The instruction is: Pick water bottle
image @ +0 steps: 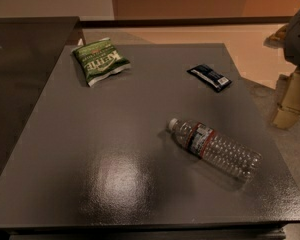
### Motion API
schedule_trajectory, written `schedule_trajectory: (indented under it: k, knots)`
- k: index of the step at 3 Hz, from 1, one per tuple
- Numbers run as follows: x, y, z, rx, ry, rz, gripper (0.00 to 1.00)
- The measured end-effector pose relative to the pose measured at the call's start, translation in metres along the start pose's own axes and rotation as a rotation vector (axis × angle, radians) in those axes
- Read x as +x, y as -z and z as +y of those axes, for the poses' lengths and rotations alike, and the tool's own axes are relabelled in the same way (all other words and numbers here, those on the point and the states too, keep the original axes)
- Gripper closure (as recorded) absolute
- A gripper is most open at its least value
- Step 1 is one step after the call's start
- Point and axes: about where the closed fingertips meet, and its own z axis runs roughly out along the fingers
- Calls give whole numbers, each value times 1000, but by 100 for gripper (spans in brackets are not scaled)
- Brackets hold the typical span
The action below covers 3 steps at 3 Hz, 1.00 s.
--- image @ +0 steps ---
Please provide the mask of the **tan taped gripper finger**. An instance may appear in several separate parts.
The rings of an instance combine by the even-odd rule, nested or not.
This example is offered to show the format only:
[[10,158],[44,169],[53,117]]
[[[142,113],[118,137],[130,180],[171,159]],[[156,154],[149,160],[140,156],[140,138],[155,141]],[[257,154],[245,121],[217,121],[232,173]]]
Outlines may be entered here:
[[276,84],[276,107],[272,124],[289,129],[300,119],[300,66],[289,76],[280,75]]

